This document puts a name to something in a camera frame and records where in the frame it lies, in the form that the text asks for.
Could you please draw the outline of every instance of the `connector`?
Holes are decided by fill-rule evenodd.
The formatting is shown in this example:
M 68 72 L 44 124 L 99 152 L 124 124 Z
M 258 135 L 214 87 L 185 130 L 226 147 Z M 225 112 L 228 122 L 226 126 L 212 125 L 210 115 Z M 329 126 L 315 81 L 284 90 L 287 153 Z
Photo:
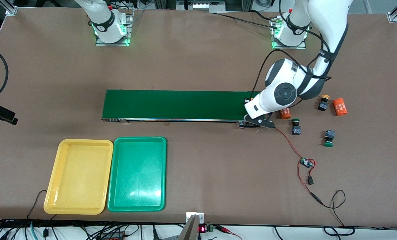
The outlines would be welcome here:
M 43 230 L 43 237 L 47 237 L 47 236 L 49 236 L 49 230 L 47 228 L 45 228 Z
M 160 240 L 159 235 L 157 234 L 157 231 L 153 229 L 153 240 Z
M 227 228 L 222 227 L 221 225 L 213 225 L 215 227 L 216 230 L 219 230 L 223 233 L 228 233 L 229 230 Z
M 314 184 L 314 181 L 313 181 L 311 176 L 308 177 L 307 181 L 308 181 L 309 185 L 313 185 Z

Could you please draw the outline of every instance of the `table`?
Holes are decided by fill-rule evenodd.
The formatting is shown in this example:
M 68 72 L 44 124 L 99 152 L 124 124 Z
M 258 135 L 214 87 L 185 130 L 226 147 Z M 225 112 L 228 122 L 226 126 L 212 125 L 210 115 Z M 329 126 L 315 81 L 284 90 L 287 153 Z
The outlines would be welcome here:
M 233 15 L 265 23 L 253 13 Z M 56 219 L 184 222 L 185 212 L 203 211 L 206 221 L 223 224 L 338 225 L 301 186 L 299 159 L 274 129 L 100 120 L 110 88 L 251 90 L 270 51 L 267 29 L 205 12 L 146 11 L 131 46 L 96 47 L 87 22 L 82 9 L 21 8 L 3 24 L 0 52 L 10 79 L 0 105 L 15 111 L 19 123 L 0 122 L 0 218 L 26 217 L 48 186 L 61 140 L 164 136 L 164 210 Z M 306 64 L 319 48 L 310 36 L 308 50 L 289 52 Z M 274 53 L 264 72 L 284 57 Z M 3 76 L 0 61 L 0 84 Z M 329 76 L 322 94 L 342 97 L 348 115 L 318 111 L 319 97 L 291 110 L 302 134 L 289 138 L 318 162 L 310 189 L 325 204 L 343 189 L 347 199 L 337 214 L 346 225 L 397 226 L 397 24 L 385 15 L 349 15 L 349 32 Z M 275 115 L 276 126 L 289 133 L 290 121 Z M 333 148 L 322 146 L 328 129 L 337 134 Z M 51 217 L 43 199 L 31 218 Z

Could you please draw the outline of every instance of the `green tray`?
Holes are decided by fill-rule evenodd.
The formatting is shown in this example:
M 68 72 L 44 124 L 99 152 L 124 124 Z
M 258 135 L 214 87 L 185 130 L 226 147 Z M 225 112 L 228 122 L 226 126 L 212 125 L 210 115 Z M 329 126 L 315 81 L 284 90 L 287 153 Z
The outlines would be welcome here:
M 165 138 L 122 137 L 114 141 L 109 211 L 161 211 L 165 207 L 165 187 Z
M 250 92 L 107 90 L 102 120 L 236 122 L 247 114 L 246 97 Z

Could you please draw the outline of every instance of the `plastic tray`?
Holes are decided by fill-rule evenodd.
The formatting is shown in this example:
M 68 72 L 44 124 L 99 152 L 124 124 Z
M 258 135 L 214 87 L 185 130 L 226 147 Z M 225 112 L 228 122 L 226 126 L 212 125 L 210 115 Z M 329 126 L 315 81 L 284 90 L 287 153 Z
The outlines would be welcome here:
M 109 211 L 161 211 L 165 207 L 165 187 L 165 138 L 123 137 L 115 140 Z
M 63 140 L 43 208 L 48 214 L 96 215 L 105 207 L 113 143 Z

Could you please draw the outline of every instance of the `red wire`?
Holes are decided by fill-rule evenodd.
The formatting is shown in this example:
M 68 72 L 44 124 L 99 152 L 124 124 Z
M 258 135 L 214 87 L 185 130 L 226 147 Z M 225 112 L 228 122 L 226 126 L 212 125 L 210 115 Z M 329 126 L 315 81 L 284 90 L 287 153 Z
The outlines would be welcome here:
M 232 234 L 232 235 L 234 235 L 234 236 L 237 236 L 237 237 L 240 238 L 241 240 L 243 240 L 239 235 L 233 233 L 232 231 L 229 231 L 228 234 Z
M 284 134 L 280 129 L 275 128 L 277 131 L 279 131 L 283 136 L 286 138 L 287 142 L 289 143 L 290 147 L 293 149 L 293 151 L 300 157 L 303 158 L 301 154 L 299 154 L 298 150 L 296 150 L 295 146 L 293 146 L 293 143 L 289 140 L 289 138 Z
M 296 150 L 295 146 L 293 146 L 293 143 L 289 140 L 289 138 L 286 136 L 286 134 L 284 134 L 284 133 L 283 133 L 282 131 L 280 131 L 280 129 L 278 129 L 278 128 L 275 128 L 275 129 L 276 129 L 277 131 L 279 131 L 279 133 L 283 134 L 283 136 L 286 138 L 287 142 L 289 143 L 290 147 L 291 147 L 291 148 L 293 149 L 293 151 L 301 158 L 301 159 L 298 161 L 298 165 L 296 166 L 296 170 L 297 170 L 296 173 L 297 173 L 297 175 L 298 175 L 299 180 L 301 181 L 302 186 L 304 186 L 305 190 L 307 190 L 307 192 L 311 194 L 311 191 L 308 189 L 307 185 L 306 185 L 305 182 L 302 180 L 302 177 L 301 177 L 301 175 L 299 174 L 299 165 L 301 164 L 301 160 L 302 160 L 302 158 L 303 158 L 302 155 L 299 154 L 298 150 Z M 311 161 L 311 160 L 313 161 L 314 167 L 315 167 L 315 165 L 316 165 L 315 160 L 314 160 L 314 159 L 311 159 L 311 158 L 309 158 L 309 160 L 310 160 L 310 161 Z
M 317 162 L 314 159 L 308 158 L 308 160 L 313 162 L 314 167 L 317 166 Z M 311 169 L 308 171 L 308 176 L 311 176 L 311 171 L 314 169 L 314 167 L 311 167 Z

